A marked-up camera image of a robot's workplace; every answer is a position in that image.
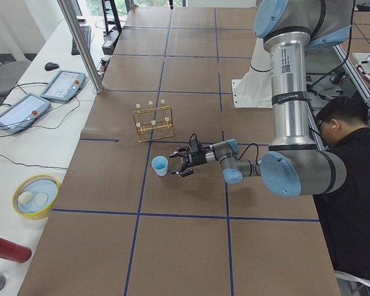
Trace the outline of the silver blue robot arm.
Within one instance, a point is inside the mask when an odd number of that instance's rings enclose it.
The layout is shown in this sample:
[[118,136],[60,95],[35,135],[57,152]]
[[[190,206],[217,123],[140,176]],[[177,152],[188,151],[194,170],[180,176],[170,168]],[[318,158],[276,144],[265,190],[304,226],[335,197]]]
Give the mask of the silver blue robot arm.
[[241,160],[235,140],[203,146],[192,135],[188,146],[175,151],[181,158],[176,174],[191,175],[195,166],[216,160],[228,184],[261,176],[269,191],[281,197],[339,189],[347,176],[345,164],[318,150],[309,135],[305,53],[348,39],[354,7],[352,1],[263,1],[254,30],[270,60],[274,140],[268,152],[256,160]]

